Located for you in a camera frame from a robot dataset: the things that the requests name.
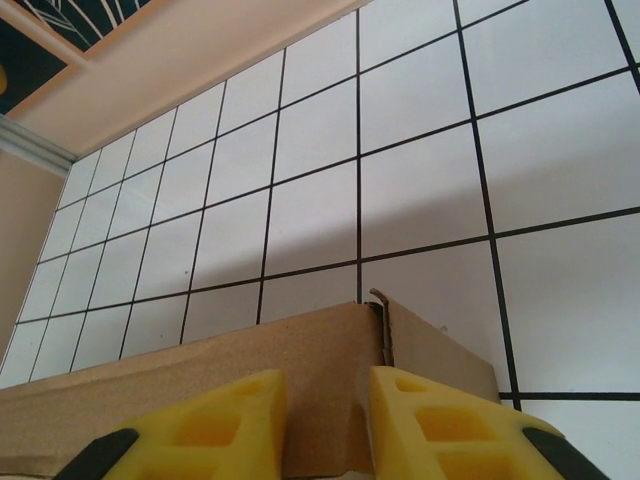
black rubber edge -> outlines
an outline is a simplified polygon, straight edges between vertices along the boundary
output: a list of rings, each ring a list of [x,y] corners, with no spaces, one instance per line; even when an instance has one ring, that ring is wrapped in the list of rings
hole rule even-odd
[[[566,438],[533,427],[523,428],[522,433],[565,480],[609,479]]]
[[[123,428],[95,439],[53,480],[101,480],[138,440],[133,428]]]

cardboard edge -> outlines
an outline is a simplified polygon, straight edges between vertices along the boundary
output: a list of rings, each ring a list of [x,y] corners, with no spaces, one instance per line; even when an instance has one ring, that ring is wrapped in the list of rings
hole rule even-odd
[[[393,358],[393,337],[391,336],[389,299],[384,293],[376,288],[372,288],[371,290],[369,290],[369,293],[380,300],[380,303],[382,304],[382,315],[379,315],[382,321],[382,358],[384,359],[384,364],[386,366],[393,367],[395,366],[395,361]],[[370,305],[373,308],[373,305],[378,304],[371,302]]]

beige wall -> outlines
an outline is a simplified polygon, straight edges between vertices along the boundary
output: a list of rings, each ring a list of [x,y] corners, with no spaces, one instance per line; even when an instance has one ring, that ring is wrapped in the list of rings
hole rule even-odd
[[[0,152],[0,352],[4,355],[64,180]]]

cardboard box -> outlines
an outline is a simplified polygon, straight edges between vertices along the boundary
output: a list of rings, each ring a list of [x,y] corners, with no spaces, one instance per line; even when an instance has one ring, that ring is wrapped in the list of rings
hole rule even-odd
[[[373,471],[373,365],[499,401],[490,364],[378,296],[2,390],[0,472],[52,476],[122,421],[267,368],[287,374],[287,478]]]

grid pattern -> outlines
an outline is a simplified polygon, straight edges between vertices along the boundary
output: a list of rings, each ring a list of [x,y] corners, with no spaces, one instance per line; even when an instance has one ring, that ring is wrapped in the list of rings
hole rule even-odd
[[[634,0],[376,0],[139,127],[74,165],[0,385],[376,287],[628,476],[639,32]]]

